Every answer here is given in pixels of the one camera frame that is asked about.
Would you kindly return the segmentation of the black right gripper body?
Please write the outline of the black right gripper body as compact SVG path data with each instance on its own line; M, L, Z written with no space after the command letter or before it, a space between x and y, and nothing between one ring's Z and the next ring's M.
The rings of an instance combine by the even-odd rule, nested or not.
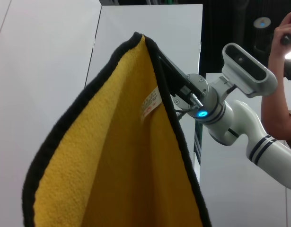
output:
M200 90L159 48L158 57L172 96L179 96L184 101L190 101L190 95L193 93L200 98Z

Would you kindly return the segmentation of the person's hand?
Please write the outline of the person's hand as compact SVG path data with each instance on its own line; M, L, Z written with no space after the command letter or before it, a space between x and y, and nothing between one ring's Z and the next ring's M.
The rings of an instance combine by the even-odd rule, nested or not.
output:
M273 44L280 47L291 46L291 12L285 16L280 25L274 30Z

